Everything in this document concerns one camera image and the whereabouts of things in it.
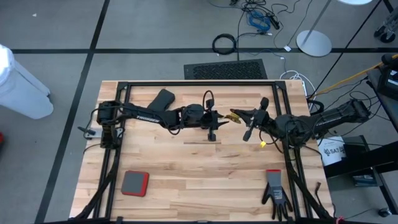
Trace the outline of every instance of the white bucket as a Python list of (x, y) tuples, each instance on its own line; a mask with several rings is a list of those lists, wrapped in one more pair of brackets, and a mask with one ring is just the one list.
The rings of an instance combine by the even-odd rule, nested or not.
[(23, 73), (18, 71), (16, 63), (11, 50), (0, 45), (0, 105), (32, 119), (50, 115), (48, 88), (20, 65)]

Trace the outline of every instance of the blue cable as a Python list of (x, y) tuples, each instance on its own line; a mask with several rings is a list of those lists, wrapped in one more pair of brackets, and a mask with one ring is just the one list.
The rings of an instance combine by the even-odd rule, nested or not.
[(264, 16), (262, 12), (253, 10), (246, 13), (248, 25), (257, 28), (258, 32), (267, 32), (271, 28), (269, 17)]

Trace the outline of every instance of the glove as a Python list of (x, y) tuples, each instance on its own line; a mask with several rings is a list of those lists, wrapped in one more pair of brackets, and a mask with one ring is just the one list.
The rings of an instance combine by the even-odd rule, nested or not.
[(274, 220), (276, 213), (278, 213), (279, 221), (282, 221), (282, 214), (288, 219), (286, 205), (293, 212), (292, 204), (282, 188), (281, 179), (280, 170), (267, 170), (268, 184), (261, 200), (261, 203), (265, 205), (268, 199), (271, 198), (273, 205), (272, 219)]

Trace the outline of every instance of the wooden tabletop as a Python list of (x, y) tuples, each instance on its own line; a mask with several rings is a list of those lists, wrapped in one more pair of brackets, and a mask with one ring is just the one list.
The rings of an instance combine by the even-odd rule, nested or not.
[[(118, 81), (103, 81), (97, 103), (114, 100), (117, 84)], [(286, 85), (292, 114), (309, 115), (301, 82), (289, 80)], [(270, 101), (267, 109), (270, 117), (276, 117), (270, 86), (135, 86), (132, 88), (130, 101), (146, 107), (162, 88), (175, 94), (170, 110), (192, 103), (201, 104), (204, 92), (211, 90), (215, 94), (215, 109), (220, 114), (229, 114), (230, 108), (258, 108), (261, 98), (265, 96)], [(280, 100), (282, 112), (285, 113), (282, 97)], [(94, 122), (92, 127), (100, 126)], [(245, 130), (245, 125), (230, 122), (215, 131), (216, 142), (208, 142), (206, 130), (183, 129), (179, 135), (173, 136), (158, 124), (136, 119), (127, 120), (112, 220), (118, 216), (124, 217), (124, 220), (146, 221), (272, 220), (271, 201), (261, 204), (267, 183), (265, 170), (282, 170), (282, 185), (291, 199), (284, 156), (274, 145), (262, 148), (256, 130), (249, 142), (242, 141)], [(263, 134), (262, 138), (266, 142), (271, 141), (267, 134)], [(88, 141), (87, 146), (98, 144), (99, 141)], [(308, 145), (317, 149), (315, 141), (309, 141)], [(99, 147), (92, 147), (85, 153), (71, 217), (79, 214), (96, 192), (103, 156), (104, 149)], [(302, 162), (309, 191), (314, 195), (316, 183), (321, 182), (318, 193), (320, 200), (332, 214), (333, 206), (320, 156), (303, 148)], [(121, 193), (121, 184), (127, 170), (150, 174), (145, 197)], [(302, 194), (298, 188), (297, 192), (301, 215), (304, 217)], [(106, 205), (104, 199), (102, 205), (101, 217), (104, 216)]]

